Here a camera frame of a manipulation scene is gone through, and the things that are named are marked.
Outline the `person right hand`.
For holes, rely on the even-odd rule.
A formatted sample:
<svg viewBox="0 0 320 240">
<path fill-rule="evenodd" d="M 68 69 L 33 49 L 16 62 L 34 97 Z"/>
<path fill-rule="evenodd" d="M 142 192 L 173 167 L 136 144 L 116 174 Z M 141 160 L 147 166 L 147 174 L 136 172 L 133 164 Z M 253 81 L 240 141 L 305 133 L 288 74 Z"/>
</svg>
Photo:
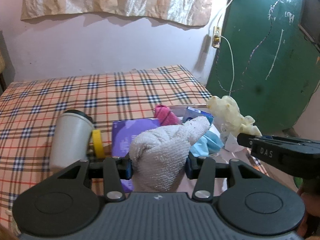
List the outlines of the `person right hand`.
<svg viewBox="0 0 320 240">
<path fill-rule="evenodd" d="M 304 202 L 305 215 L 297 233 L 304 239 L 319 239 L 319 180 L 303 179 L 298 195 Z"/>
</svg>

